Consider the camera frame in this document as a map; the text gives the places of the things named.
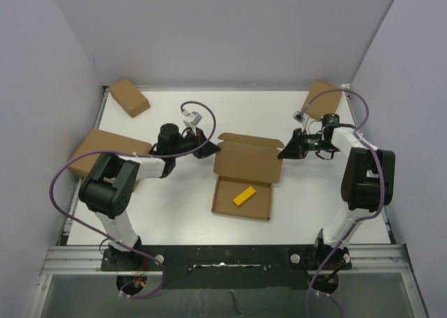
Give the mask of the yellow wooden block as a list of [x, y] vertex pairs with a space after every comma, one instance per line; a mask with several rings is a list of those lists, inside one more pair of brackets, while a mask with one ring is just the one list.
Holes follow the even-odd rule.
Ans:
[[255, 193], [256, 190], [252, 186], [249, 186], [240, 194], [238, 194], [233, 199], [233, 202], [237, 207], [240, 207], [243, 203], [247, 202]]

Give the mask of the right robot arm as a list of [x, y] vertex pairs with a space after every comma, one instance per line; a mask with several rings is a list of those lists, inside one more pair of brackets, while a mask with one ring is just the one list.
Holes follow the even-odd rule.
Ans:
[[320, 159], [326, 152], [328, 161], [338, 152], [347, 158], [341, 183], [346, 205], [320, 230], [310, 252], [312, 263], [326, 268], [348, 254], [349, 241], [358, 227], [392, 201], [396, 156], [366, 141], [354, 125], [341, 123], [334, 113], [322, 117], [321, 129], [316, 133], [295, 129], [277, 158], [304, 159], [310, 152]]

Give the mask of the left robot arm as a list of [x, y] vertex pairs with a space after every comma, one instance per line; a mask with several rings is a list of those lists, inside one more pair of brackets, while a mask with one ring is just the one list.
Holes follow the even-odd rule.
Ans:
[[146, 178], [166, 178], [173, 171], [180, 154], [204, 159], [220, 147], [208, 141], [202, 129], [187, 127], [183, 134], [175, 124], [164, 124], [158, 142], [147, 157], [100, 154], [82, 183], [79, 199], [101, 221], [106, 234], [113, 237], [108, 247], [111, 256], [127, 270], [142, 261], [141, 239], [133, 230], [127, 207], [135, 184]]

